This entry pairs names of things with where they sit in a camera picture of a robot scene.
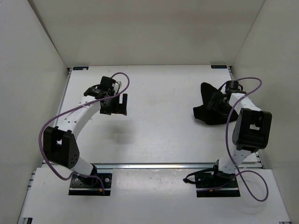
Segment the black skirt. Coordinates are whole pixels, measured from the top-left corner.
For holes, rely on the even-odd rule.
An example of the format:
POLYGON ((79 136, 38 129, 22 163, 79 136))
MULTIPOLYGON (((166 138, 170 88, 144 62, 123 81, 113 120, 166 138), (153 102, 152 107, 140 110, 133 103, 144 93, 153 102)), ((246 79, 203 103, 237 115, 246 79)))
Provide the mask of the black skirt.
POLYGON ((211 84, 205 82, 200 85, 200 91, 203 105, 193 108, 195 119, 201 120, 209 126, 226 124, 229 114, 220 114, 215 109, 211 111, 206 109, 213 93, 215 91, 221 91, 213 87, 211 84))

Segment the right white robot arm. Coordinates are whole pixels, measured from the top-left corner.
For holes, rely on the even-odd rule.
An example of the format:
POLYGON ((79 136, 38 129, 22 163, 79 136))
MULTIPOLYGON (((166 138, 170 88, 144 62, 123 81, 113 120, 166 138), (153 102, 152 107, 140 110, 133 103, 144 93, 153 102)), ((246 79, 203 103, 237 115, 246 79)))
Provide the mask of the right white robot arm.
POLYGON ((236 168, 251 154, 266 148, 269 140, 272 114, 255 106, 249 94, 242 90, 238 81, 227 81, 225 92, 216 90, 207 104, 208 111, 215 111, 230 123, 234 112, 238 117, 232 132, 233 152, 217 161, 215 171, 209 176, 210 183, 220 187, 226 179, 232 179, 236 168))

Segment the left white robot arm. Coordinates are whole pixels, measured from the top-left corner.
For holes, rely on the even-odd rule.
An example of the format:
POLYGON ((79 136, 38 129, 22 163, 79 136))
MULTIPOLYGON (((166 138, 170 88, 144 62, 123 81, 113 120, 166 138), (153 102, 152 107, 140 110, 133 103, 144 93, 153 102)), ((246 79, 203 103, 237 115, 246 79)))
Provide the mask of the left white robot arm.
POLYGON ((39 146, 46 163, 63 166, 81 176, 86 185, 94 185, 98 174, 95 166, 80 156, 77 138, 97 112, 127 115, 127 100, 121 81, 103 76, 99 84, 84 92, 77 107, 62 113, 64 119, 55 127, 44 125, 42 128, 39 146))

